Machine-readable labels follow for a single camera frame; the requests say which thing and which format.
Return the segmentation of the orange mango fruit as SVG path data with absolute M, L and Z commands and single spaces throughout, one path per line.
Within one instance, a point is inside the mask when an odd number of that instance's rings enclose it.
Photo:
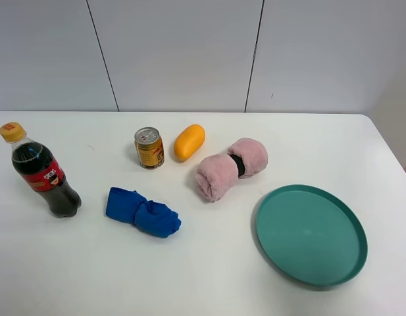
M 174 143 L 174 154 L 179 161 L 188 160 L 205 142 L 205 129 L 198 124 L 188 126 Z

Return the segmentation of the gold drink can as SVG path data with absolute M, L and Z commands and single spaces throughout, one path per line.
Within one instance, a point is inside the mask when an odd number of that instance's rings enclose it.
M 164 163 L 163 141 L 156 128 L 150 126 L 140 128 L 134 134 L 134 144 L 143 168 L 157 169 Z

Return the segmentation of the cola bottle with yellow cap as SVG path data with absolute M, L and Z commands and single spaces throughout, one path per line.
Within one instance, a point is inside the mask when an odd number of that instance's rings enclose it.
M 47 202 L 52 214 L 58 218 L 75 216 L 82 201 L 52 152 L 30 139 L 17 122 L 2 125 L 0 135 L 11 144 L 14 169 Z

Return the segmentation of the pink rolled towel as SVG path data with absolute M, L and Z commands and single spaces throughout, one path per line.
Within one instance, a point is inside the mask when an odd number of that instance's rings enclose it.
M 202 196 L 210 202 L 220 200 L 239 179 L 250 178 L 266 169 L 265 146 L 251 138 L 241 138 L 226 153 L 206 157 L 197 166 L 195 182 Z

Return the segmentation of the green round plate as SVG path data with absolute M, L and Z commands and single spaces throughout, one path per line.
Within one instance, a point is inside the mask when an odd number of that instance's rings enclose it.
M 354 212 L 313 186 L 292 184 L 267 194 L 256 212 L 255 231 L 270 261 L 309 286 L 346 283 L 367 260 L 367 236 Z

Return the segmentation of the blue towel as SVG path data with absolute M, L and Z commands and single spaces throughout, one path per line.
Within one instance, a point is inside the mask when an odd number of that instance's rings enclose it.
M 108 218 L 131 224 L 140 231 L 159 238 L 167 238 L 182 224 L 177 212 L 163 203 L 147 200 L 136 191 L 112 187 L 105 214 Z

